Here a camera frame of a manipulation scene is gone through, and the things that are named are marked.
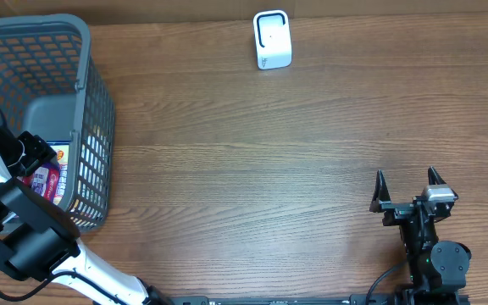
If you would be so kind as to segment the red purple pad package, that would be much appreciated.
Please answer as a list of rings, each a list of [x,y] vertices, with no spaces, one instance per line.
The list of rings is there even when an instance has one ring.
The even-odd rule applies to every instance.
[[[44,164],[31,175],[19,179],[37,194],[48,201],[57,204],[56,194],[60,170],[57,165]]]

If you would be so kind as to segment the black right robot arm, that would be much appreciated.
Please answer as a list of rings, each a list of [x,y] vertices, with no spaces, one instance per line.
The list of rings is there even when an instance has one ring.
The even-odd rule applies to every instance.
[[[460,242],[441,241],[435,224],[451,216],[458,194],[441,178],[434,167],[428,168],[428,185],[411,202],[391,200],[382,170],[376,174],[374,195],[369,211],[382,213],[384,226],[400,230],[406,258],[380,275],[364,298],[365,304],[468,304],[459,291],[466,286],[472,253]],[[407,266],[410,282],[374,300],[379,283]]]

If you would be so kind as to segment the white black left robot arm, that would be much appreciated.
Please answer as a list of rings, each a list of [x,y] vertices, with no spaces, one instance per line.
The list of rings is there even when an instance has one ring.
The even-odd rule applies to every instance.
[[[21,302],[51,283],[96,304],[164,304],[153,286],[91,252],[69,215],[23,179],[56,153],[39,136],[0,121],[0,298]]]

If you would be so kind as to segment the yellow snack bag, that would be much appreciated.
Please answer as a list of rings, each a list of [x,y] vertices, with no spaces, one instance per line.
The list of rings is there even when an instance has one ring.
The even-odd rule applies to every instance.
[[[53,198],[54,204],[59,204],[64,197],[65,187],[68,178],[68,163],[69,163],[69,143],[66,141],[52,141],[49,142],[50,147],[57,154],[58,162],[58,184]]]

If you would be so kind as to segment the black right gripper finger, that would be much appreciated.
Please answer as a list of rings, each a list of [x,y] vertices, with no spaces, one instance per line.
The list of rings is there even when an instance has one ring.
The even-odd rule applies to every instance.
[[[433,166],[430,166],[428,168],[427,175],[428,175],[428,184],[431,186],[446,184],[446,182],[441,178],[440,174]]]
[[[389,205],[391,205],[391,197],[385,182],[383,171],[379,169],[376,173],[374,195],[369,206],[369,211],[372,213],[380,213]]]

